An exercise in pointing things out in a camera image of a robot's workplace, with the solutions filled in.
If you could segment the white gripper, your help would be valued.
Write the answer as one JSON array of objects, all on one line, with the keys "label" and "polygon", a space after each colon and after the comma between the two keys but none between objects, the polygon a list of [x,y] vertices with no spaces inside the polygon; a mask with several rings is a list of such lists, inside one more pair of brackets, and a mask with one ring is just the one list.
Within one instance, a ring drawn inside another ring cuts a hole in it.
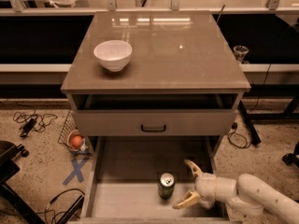
[{"label": "white gripper", "polygon": [[214,203],[230,203],[237,196],[236,180],[217,177],[213,174],[202,173],[201,168],[191,160],[184,163],[191,169],[195,178],[196,191],[188,190],[182,199],[172,205],[174,209],[183,209],[197,204],[200,198],[203,201]]}]

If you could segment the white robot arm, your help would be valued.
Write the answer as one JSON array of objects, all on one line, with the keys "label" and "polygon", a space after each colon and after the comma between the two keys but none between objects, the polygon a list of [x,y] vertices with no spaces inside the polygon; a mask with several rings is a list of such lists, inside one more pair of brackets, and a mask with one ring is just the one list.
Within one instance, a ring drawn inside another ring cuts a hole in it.
[{"label": "white robot arm", "polygon": [[188,190],[174,209],[200,203],[210,209],[214,202],[227,204],[237,212],[259,216],[266,209],[286,224],[299,224],[299,203],[273,189],[255,175],[242,174],[238,179],[204,173],[193,161],[185,160],[194,178],[194,190]]}]

